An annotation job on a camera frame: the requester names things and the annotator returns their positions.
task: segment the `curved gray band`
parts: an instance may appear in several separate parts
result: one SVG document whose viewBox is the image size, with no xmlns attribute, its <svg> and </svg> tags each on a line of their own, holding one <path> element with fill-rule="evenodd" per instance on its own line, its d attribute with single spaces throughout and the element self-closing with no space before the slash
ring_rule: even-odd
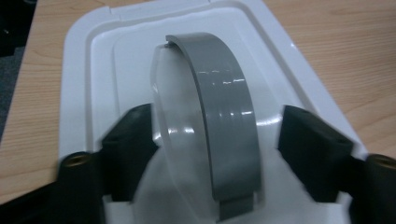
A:
<svg viewBox="0 0 396 224">
<path fill-rule="evenodd" d="M 204 116 L 213 198 L 220 219 L 253 209 L 261 188 L 256 120 L 244 74 L 230 49 L 216 36 L 168 35 L 169 48 L 186 57 Z"/>
</svg>

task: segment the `light wood tabletop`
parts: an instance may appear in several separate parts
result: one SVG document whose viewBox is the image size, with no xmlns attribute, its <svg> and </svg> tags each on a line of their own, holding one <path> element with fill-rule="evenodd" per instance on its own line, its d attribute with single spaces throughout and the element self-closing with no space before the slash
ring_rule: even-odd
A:
<svg viewBox="0 0 396 224">
<path fill-rule="evenodd" d="M 40 0 L 0 147 L 0 203 L 55 176 L 64 37 L 142 0 Z M 396 1 L 264 0 L 370 152 L 396 157 Z"/>
</svg>

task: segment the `wooden table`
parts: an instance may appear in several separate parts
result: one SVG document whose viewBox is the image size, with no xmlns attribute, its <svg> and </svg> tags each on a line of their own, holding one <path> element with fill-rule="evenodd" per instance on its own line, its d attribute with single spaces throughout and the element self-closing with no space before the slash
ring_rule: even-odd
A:
<svg viewBox="0 0 396 224">
<path fill-rule="evenodd" d="M 64 37 L 82 15 L 143 0 L 40 0 L 0 147 L 0 203 L 48 184 Z M 396 1 L 264 0 L 370 152 L 396 157 Z"/>
</svg>

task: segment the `white plastic tray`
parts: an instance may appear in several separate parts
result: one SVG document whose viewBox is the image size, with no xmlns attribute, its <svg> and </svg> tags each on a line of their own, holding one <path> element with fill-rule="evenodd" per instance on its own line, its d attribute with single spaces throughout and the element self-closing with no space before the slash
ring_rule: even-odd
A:
<svg viewBox="0 0 396 224">
<path fill-rule="evenodd" d="M 157 60 L 155 52 L 161 53 L 166 35 L 196 32 L 216 35 L 231 49 L 246 76 L 256 113 L 264 200 L 255 212 L 227 223 L 348 223 L 346 195 L 340 197 L 339 204 L 312 203 L 281 159 L 276 143 L 282 105 L 317 113 L 357 143 L 356 156 L 365 148 L 260 0 L 156 1 L 101 7 L 79 19 L 64 44 L 60 158 L 100 149 L 99 140 L 124 112 L 154 103 L 151 70 Z M 161 148 L 159 152 L 155 160 L 163 156 Z M 142 215 L 136 214 L 134 205 L 113 203 L 107 208 L 110 223 L 154 223 L 139 222 Z M 177 212 L 197 216 L 191 210 Z M 215 223 L 212 215 L 189 223 Z"/>
</svg>

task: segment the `gray carpet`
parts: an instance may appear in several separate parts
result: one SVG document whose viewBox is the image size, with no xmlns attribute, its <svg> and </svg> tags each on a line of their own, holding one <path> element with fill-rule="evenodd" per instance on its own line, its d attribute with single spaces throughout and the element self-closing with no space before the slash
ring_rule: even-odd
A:
<svg viewBox="0 0 396 224">
<path fill-rule="evenodd" d="M 16 48 L 13 56 L 0 57 L 0 142 L 15 89 L 24 47 Z"/>
</svg>

